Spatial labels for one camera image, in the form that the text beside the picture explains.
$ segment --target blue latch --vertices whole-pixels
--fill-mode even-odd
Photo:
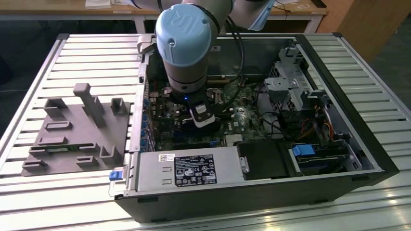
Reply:
[[[314,155],[315,151],[310,144],[297,145],[293,148],[294,156]]]
[[[122,180],[123,179],[123,171],[112,171],[108,177],[110,181]]]

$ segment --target sticker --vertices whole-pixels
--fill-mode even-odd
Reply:
[[[175,154],[160,154],[159,155],[159,162],[163,161],[174,161]]]
[[[131,13],[131,11],[114,11],[114,13]]]
[[[178,187],[218,183],[218,173],[211,154],[175,157],[174,169],[174,182]]]

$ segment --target light blue joint cap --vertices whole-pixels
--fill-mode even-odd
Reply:
[[[267,19],[269,19],[269,15],[270,15],[273,6],[274,6],[274,2],[275,2],[275,0],[270,0],[267,2],[266,9],[259,14],[258,19],[255,20],[255,22],[250,26],[248,30],[261,31],[263,29],[266,22],[267,22]]]
[[[211,20],[191,4],[176,4],[159,16],[155,33],[160,55],[174,66],[188,67],[207,54],[211,45]]]

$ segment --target wooden table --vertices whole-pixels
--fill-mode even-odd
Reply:
[[[311,0],[286,4],[286,9],[291,12],[273,8],[269,20],[307,21],[305,32],[315,32],[327,9]],[[138,33],[146,33],[144,21],[158,16],[159,12],[124,5],[87,10],[86,0],[0,0],[0,20],[134,20]]]
[[[341,32],[371,61],[411,13],[411,0],[323,0],[330,14],[318,32]]]

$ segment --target motherboard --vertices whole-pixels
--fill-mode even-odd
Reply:
[[[236,82],[222,88],[208,88],[211,104],[227,102],[238,89]],[[199,132],[191,123],[188,108],[172,102],[167,82],[150,84],[150,104],[154,122],[156,150],[234,146],[242,140],[261,140],[267,137],[259,119],[255,103],[258,84],[248,84],[240,91],[231,107],[218,117],[215,128]]]

